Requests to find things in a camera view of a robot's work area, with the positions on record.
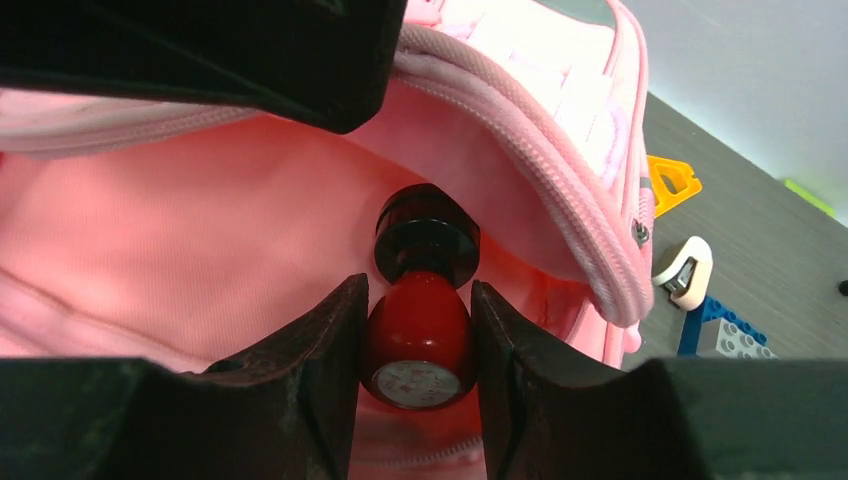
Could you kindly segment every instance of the white plastic object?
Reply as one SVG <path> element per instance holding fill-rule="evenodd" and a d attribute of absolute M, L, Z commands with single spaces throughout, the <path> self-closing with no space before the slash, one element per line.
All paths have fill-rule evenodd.
<path fill-rule="evenodd" d="M 694 310 L 707 295 L 713 271 L 713 251 L 701 237 L 689 237 L 663 253 L 654 264 L 651 282 L 669 291 L 681 309 Z"/>
<path fill-rule="evenodd" d="M 723 318 L 711 320 L 701 328 L 696 354 L 707 358 L 776 359 L 768 347 Z"/>

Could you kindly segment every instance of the pink fabric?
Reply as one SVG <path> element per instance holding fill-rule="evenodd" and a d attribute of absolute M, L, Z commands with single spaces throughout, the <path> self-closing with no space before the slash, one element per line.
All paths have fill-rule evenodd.
<path fill-rule="evenodd" d="M 412 2 L 383 109 L 344 137 L 247 109 L 0 90 L 0 354 L 200 371 L 351 273 L 373 305 L 379 208 L 429 181 L 481 226 L 476 278 L 619 366 L 653 300 L 650 242 L 632 235 L 653 201 L 644 39 L 611 7 L 615 32 L 530 0 Z M 475 395 L 410 413 L 363 391 L 352 478 L 485 478 L 479 433 Z"/>

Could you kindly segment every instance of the red sphere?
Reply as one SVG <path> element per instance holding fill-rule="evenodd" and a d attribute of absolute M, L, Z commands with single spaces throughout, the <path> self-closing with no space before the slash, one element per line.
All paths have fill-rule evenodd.
<path fill-rule="evenodd" d="M 474 386 L 474 330 L 447 280 L 410 272 L 383 297 L 365 327 L 360 378 L 381 401 L 407 410 L 442 408 Z"/>

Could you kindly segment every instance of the black object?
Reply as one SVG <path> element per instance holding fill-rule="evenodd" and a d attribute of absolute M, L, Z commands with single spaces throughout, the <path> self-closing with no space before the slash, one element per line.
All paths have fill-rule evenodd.
<path fill-rule="evenodd" d="M 409 271 L 425 270 L 459 288 L 480 263 L 480 227 L 435 185 L 412 185 L 383 206 L 374 258 L 390 283 Z"/>
<path fill-rule="evenodd" d="M 0 361 L 0 478 L 343 479 L 364 275 L 200 375 Z M 624 373 L 472 289 L 490 479 L 844 479 L 848 364 L 655 359 Z"/>
<path fill-rule="evenodd" d="M 231 104 L 345 133 L 380 108 L 405 0 L 29 0 L 0 85 Z"/>

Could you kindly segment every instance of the wooden floor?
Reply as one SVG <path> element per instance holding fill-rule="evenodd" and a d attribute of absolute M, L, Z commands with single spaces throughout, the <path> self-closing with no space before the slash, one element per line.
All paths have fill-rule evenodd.
<path fill-rule="evenodd" d="M 848 279 L 848 229 L 653 97 L 645 137 L 648 153 L 689 163 L 703 184 L 657 219 L 655 256 L 703 237 L 715 258 L 709 295 L 764 332 L 778 356 L 848 358 L 848 298 L 836 291 Z M 626 369 L 677 351 L 684 314 L 656 293 Z"/>

